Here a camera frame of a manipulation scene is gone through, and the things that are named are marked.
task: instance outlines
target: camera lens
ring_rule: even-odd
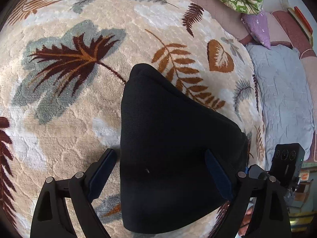
[[[282,154],[281,154],[281,159],[282,160],[286,160],[287,159],[287,156],[288,156],[288,150],[287,149],[284,149]]]
[[[294,160],[296,157],[296,152],[295,151],[292,151],[291,154],[289,154],[289,159],[290,160]]]
[[[275,158],[280,157],[280,154],[281,154],[281,153],[280,153],[280,151],[279,151],[279,150],[277,150],[277,151],[276,151],[276,153],[275,153]]]

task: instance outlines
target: floor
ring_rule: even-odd
[[[304,4],[304,2],[302,0],[288,0],[290,7],[294,8],[294,6],[297,6],[301,12],[304,14],[305,18],[307,19],[307,21],[309,22],[310,26],[313,29],[313,40],[315,40],[314,45],[313,45],[313,49],[315,51],[317,51],[317,22],[315,20],[315,18],[317,18],[315,15],[312,15],[312,13],[310,12],[310,10],[308,10],[307,6]]]
[[[317,210],[317,173],[312,173],[309,175],[308,181],[314,179],[314,182],[311,186],[311,191],[308,197],[307,202],[302,207],[302,212],[311,212]],[[294,201],[292,206],[301,206],[302,202]],[[296,213],[298,210],[292,210],[291,213]]]

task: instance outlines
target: bed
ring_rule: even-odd
[[[119,149],[122,92],[140,62],[234,121],[248,137],[248,163],[264,168],[261,94],[243,46],[252,37],[240,18],[218,0],[21,0],[0,33],[0,187],[17,232],[30,236],[46,177],[67,179],[106,148]],[[291,46],[269,19],[276,25],[271,43]],[[67,206],[84,237],[71,201]],[[220,215],[215,210],[165,234],[129,232],[122,224],[119,161],[93,207],[111,237],[208,237]]]

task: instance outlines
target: dark brown leaf pattern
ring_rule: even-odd
[[[262,142],[261,129],[260,127],[257,128],[256,126],[255,128],[256,128],[256,152],[257,152],[258,163],[259,165],[261,165],[264,160],[265,149]]]
[[[0,206],[3,208],[8,220],[15,226],[15,208],[12,205],[13,199],[12,193],[8,188],[15,191],[13,183],[8,178],[8,175],[12,176],[12,172],[8,163],[9,160],[13,160],[12,154],[7,148],[6,144],[12,144],[10,137],[2,130],[8,128],[9,121],[5,117],[0,117]]]
[[[254,82],[254,90],[255,90],[255,94],[256,94],[256,109],[259,112],[259,82],[257,81],[256,75],[253,74],[253,82]]]
[[[215,234],[215,232],[217,231],[217,228],[219,227],[223,218],[225,217],[229,206],[230,206],[230,202],[227,201],[218,209],[216,223],[215,223],[214,227],[212,228],[211,232],[209,233],[208,238],[211,238]]]
[[[182,18],[183,26],[186,27],[186,30],[189,34],[194,37],[194,34],[191,30],[193,23],[199,22],[202,19],[203,8],[195,3],[191,3],[188,6],[188,10],[185,12],[185,15]]]
[[[61,48],[55,45],[52,45],[52,48],[47,48],[43,45],[41,50],[36,49],[35,53],[30,55],[34,56],[32,60],[40,59],[39,62],[54,60],[36,75],[35,78],[41,80],[35,89],[53,75],[59,74],[54,82],[54,85],[58,82],[55,95],[59,96],[74,78],[78,78],[72,92],[74,95],[96,64],[104,66],[123,83],[126,83],[119,73],[100,61],[118,40],[111,41],[114,36],[103,37],[100,35],[96,41],[92,39],[88,47],[84,43],[84,35],[83,33],[79,37],[73,37],[75,50],[63,44],[61,44]]]
[[[163,41],[156,36],[151,31],[147,30],[148,33],[153,35],[162,45],[156,53],[153,55],[152,63],[158,62],[158,71],[163,74],[167,70],[169,63],[171,62],[171,68],[167,70],[165,75],[166,79],[170,82],[176,77],[176,88],[185,93],[186,96],[192,98],[196,102],[212,109],[217,110],[222,108],[225,105],[225,101],[215,98],[210,92],[203,92],[208,89],[207,86],[199,85],[203,81],[200,77],[181,77],[181,74],[197,74],[199,70],[182,65],[189,65],[195,63],[194,60],[188,57],[174,58],[175,55],[186,56],[191,53],[183,49],[174,49],[172,48],[186,48],[187,46],[177,43],[164,44]]]
[[[25,20],[31,13],[36,14],[38,9],[49,6],[59,1],[61,0],[20,0],[10,14],[7,24],[13,25],[19,20]]]

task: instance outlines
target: book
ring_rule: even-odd
[[[295,6],[294,7],[294,11],[296,13],[296,15],[301,19],[301,21],[305,24],[305,26],[307,27],[307,29],[309,30],[310,34],[313,34],[313,29],[310,26],[310,24],[308,23],[308,21],[306,20],[304,14],[302,14],[302,12],[300,11],[300,9]]]
[[[308,181],[309,171],[305,171],[305,169],[302,169],[300,174],[299,174],[299,177],[300,177],[301,181]]]
[[[288,8],[289,14],[296,20],[297,24],[300,26],[302,31],[304,32],[305,36],[307,37],[308,41],[310,42],[311,46],[313,46],[313,36],[310,33],[309,29],[303,23],[303,21],[296,15],[294,9]]]

